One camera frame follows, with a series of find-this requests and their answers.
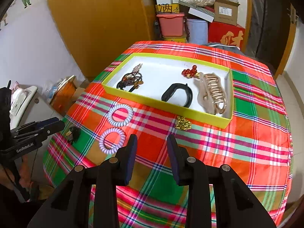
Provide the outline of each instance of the blue bucket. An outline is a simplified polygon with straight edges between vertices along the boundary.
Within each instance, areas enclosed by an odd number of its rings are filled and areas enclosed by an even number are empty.
[[[208,43],[208,22],[204,20],[187,19],[190,33],[189,43],[204,45]]]

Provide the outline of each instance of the pink plastic bin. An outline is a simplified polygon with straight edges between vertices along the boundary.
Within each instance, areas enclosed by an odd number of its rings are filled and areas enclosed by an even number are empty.
[[[184,30],[184,13],[163,13],[156,15],[161,24],[161,34],[165,37],[180,37]]]

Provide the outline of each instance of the tile floor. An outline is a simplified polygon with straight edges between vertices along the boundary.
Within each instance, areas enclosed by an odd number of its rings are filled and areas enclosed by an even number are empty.
[[[293,141],[293,179],[287,201],[290,203],[304,194],[304,118],[286,79],[279,76],[276,81],[289,117]]]

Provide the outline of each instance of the wooden cabinet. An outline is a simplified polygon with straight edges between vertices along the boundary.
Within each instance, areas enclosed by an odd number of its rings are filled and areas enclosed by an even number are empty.
[[[134,42],[153,40],[153,0],[47,0],[82,73],[95,78]]]

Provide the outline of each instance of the tablecloth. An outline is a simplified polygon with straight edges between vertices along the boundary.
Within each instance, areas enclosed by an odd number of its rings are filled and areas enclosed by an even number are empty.
[[[180,131],[174,128],[175,114],[107,94],[102,81],[134,52],[177,55],[231,68],[234,111],[230,124],[219,129],[190,120],[192,129]],[[131,122],[122,128],[127,135],[124,145],[130,134],[138,137],[130,184],[117,187],[116,191],[121,227],[184,227],[188,187],[177,186],[172,176],[166,149],[166,137],[171,133],[190,156],[211,166],[230,165],[274,222],[280,223],[291,189],[292,140],[282,97],[267,66],[248,57],[207,46],[136,42],[89,84],[65,116],[65,130],[53,136],[44,156],[45,174],[53,186],[58,186],[75,165],[92,167],[113,156],[101,152],[98,142],[100,135],[111,127],[105,114],[117,103],[128,104],[134,110]],[[114,114],[118,121],[126,117],[125,110]],[[81,128],[80,138],[73,145],[64,138],[72,125]],[[116,146],[118,141],[115,134],[110,134],[105,143]],[[93,186],[91,223],[94,194]],[[210,198],[212,225],[215,226],[212,186]]]

